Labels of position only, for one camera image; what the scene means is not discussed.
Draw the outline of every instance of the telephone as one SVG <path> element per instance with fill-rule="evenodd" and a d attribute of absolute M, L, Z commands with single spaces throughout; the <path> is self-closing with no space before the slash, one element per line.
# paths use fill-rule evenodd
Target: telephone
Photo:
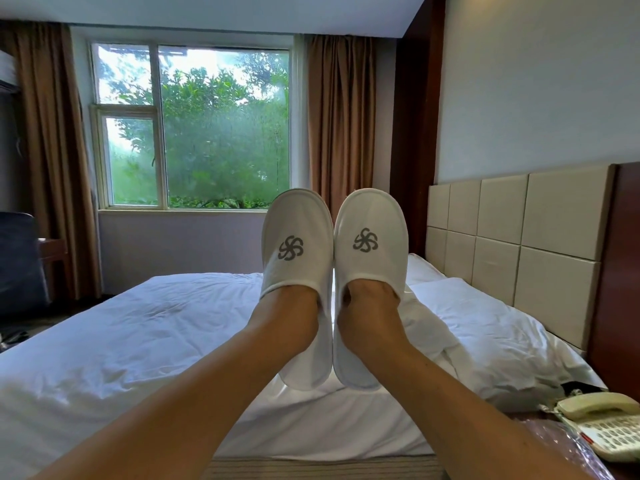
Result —
<path fill-rule="evenodd" d="M 617 392 L 564 399 L 553 412 L 608 461 L 640 461 L 640 404 Z"/>

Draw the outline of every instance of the hotel room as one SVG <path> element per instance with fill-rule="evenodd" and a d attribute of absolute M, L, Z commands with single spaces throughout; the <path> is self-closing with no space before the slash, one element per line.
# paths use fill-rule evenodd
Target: hotel room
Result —
<path fill-rule="evenodd" d="M 295 187 L 334 220 L 357 189 L 396 199 L 407 336 L 501 411 L 640 401 L 640 0 L 184 5 L 4 0 L 0 333 L 22 334 L 0 349 L 0 477 L 242 329 L 266 211 Z M 274 378 L 202 478 L 442 473 L 384 388 L 332 372 L 311 391 Z"/>

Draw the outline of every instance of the beige headboard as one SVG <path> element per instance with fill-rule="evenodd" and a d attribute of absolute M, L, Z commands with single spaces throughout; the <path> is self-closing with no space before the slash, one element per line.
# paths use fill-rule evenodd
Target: beige headboard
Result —
<path fill-rule="evenodd" d="M 586 350 L 614 166 L 429 188 L 427 260 Z"/>

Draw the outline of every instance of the plastic bag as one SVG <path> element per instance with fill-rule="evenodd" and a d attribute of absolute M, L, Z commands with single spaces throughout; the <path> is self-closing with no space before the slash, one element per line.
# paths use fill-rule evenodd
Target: plastic bag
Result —
<path fill-rule="evenodd" d="M 530 419 L 522 423 L 544 444 L 578 465 L 588 475 L 598 480 L 615 480 L 587 441 L 568 426 L 548 419 Z"/>

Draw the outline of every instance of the window sill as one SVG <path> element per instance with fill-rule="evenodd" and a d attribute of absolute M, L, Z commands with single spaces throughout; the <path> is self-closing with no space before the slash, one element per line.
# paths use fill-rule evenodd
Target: window sill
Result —
<path fill-rule="evenodd" d="M 203 216 L 220 214 L 261 214 L 267 213 L 267 209 L 98 209 L 98 214 L 108 215 L 150 215 L 150 216 Z"/>

